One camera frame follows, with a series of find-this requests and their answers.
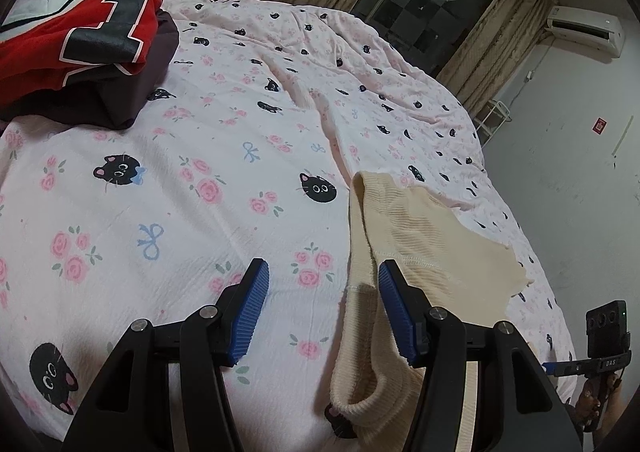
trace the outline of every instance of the red sign on wall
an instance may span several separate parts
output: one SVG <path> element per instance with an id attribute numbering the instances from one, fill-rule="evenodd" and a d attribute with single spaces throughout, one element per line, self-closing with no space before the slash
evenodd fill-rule
<path id="1" fill-rule="evenodd" d="M 603 119 L 599 118 L 598 121 L 596 122 L 596 124 L 593 126 L 593 130 L 601 135 L 602 132 L 604 131 L 604 126 L 607 125 L 607 122 L 604 121 Z"/>

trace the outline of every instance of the cat print bedspread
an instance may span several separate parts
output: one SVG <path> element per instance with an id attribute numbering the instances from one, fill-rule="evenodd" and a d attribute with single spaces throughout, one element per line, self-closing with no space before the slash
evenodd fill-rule
<path id="1" fill-rule="evenodd" d="M 512 245 L 530 286 L 508 316 L 540 361 L 570 359 L 538 259 L 443 86 L 344 12 L 162 8 L 180 46 L 132 128 L 31 116 L 0 139 L 0 378 L 31 426 L 63 438 L 131 321 L 183 320 L 262 257 L 270 292 L 224 373 L 245 449 L 356 450 L 328 405 L 361 170 L 428 187 Z M 574 385 L 559 383 L 563 401 Z"/>

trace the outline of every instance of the air conditioner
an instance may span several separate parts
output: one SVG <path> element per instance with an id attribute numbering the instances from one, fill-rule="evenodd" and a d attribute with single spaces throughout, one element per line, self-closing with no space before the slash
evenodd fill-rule
<path id="1" fill-rule="evenodd" d="M 546 26 L 546 30 L 558 39 L 585 44 L 612 57 L 619 57 L 625 44 L 625 31 L 620 20 L 600 12 L 553 7 Z"/>

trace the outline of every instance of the metal bolt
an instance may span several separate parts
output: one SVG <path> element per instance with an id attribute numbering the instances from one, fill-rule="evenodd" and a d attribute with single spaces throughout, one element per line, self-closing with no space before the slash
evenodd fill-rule
<path id="1" fill-rule="evenodd" d="M 131 329 L 133 331 L 142 331 L 146 327 L 146 324 L 147 322 L 145 319 L 139 318 L 131 323 Z"/>
<path id="2" fill-rule="evenodd" d="M 511 322 L 498 322 L 498 330 L 505 335 L 510 335 L 515 331 Z"/>
<path id="3" fill-rule="evenodd" d="M 443 307 L 432 307 L 429 310 L 429 315 L 431 315 L 435 320 L 445 320 L 449 312 Z"/>
<path id="4" fill-rule="evenodd" d="M 218 308 L 215 306 L 205 306 L 200 310 L 202 318 L 213 318 L 218 314 Z"/>

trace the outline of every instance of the red jacket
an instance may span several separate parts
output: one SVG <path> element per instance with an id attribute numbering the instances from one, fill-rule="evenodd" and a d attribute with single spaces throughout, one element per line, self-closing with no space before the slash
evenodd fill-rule
<path id="1" fill-rule="evenodd" d="M 0 106 L 38 89 L 139 73 L 163 0 L 44 0 L 0 26 Z"/>

